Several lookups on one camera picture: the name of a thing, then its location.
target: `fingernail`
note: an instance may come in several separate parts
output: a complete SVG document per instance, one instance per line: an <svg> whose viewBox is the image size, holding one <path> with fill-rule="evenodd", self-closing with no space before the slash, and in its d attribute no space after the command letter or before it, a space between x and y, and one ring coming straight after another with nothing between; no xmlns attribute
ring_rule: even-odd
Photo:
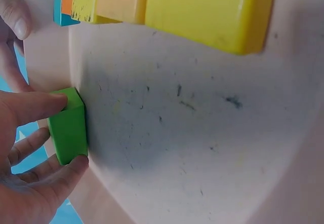
<svg viewBox="0 0 324 224"><path fill-rule="evenodd" d="M60 93L60 94L51 94L53 97L55 97L55 98L64 98L64 97L66 97L66 95L65 94L62 94L62 93Z"/></svg>
<svg viewBox="0 0 324 224"><path fill-rule="evenodd" d="M14 27L14 32L18 39L22 40L25 38L26 33L27 33L27 24L23 18L20 18Z"/></svg>

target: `white plastic surface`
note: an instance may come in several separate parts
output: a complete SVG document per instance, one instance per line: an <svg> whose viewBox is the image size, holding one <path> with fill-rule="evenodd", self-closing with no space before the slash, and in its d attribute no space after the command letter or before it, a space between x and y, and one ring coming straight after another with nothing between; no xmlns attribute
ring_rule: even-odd
<svg viewBox="0 0 324 224"><path fill-rule="evenodd" d="M52 0L27 1L30 81L78 88L91 170L134 223L324 223L324 0L275 0L246 57L144 26L56 27Z"/></svg>

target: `smudge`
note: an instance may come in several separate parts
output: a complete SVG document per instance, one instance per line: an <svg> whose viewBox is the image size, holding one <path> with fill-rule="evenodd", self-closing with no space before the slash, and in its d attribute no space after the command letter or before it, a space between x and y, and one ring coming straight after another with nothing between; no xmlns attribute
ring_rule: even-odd
<svg viewBox="0 0 324 224"><path fill-rule="evenodd" d="M117 114L119 113L119 110L120 110L120 101L118 100L115 105L113 106L113 110L112 110L112 113L113 114Z"/></svg>
<svg viewBox="0 0 324 224"><path fill-rule="evenodd" d="M243 104L239 101L238 96L229 96L225 98L225 101L232 103L236 109L240 109L243 107Z"/></svg>
<svg viewBox="0 0 324 224"><path fill-rule="evenodd" d="M186 108L192 110L192 111L196 111L196 108L194 108L194 106L190 105L189 103L187 102L184 102L184 101L180 101L179 102L181 105L184 105Z"/></svg>
<svg viewBox="0 0 324 224"><path fill-rule="evenodd" d="M182 91L182 86L180 84L178 84L178 89L177 89L177 96L178 97L181 95L181 91Z"/></svg>

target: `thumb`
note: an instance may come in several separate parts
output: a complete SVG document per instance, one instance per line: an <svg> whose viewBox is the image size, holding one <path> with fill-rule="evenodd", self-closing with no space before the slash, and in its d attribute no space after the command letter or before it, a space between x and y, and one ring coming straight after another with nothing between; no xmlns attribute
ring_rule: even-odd
<svg viewBox="0 0 324 224"><path fill-rule="evenodd" d="M0 16L20 40L31 32L31 15L24 0L0 0Z"/></svg>

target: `blue background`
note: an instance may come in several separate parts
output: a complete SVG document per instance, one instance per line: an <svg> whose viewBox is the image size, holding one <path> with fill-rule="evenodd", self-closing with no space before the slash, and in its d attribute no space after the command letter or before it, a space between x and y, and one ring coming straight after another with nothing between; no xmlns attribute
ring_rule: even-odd
<svg viewBox="0 0 324 224"><path fill-rule="evenodd" d="M23 73L24 77L27 78L26 66L24 59L17 55L18 63L21 72ZM10 91L7 83L0 77L0 90L2 91ZM30 135L38 128L37 123L30 123L28 125L19 127L17 129L17 137L16 140L19 140L19 135L23 134L24 136ZM13 173L21 173L26 170L33 168L34 166L40 164L41 162L47 159L47 155L45 152L45 148L42 147L33 153L31 156L27 157L22 163L18 166L12 168ZM54 219L51 221L51 224L63 224L63 223L72 223L72 224L79 224L82 223L80 218L78 217L77 213L75 212L74 208L72 207L69 200L66 200L63 205L57 210L57 213Z"/></svg>

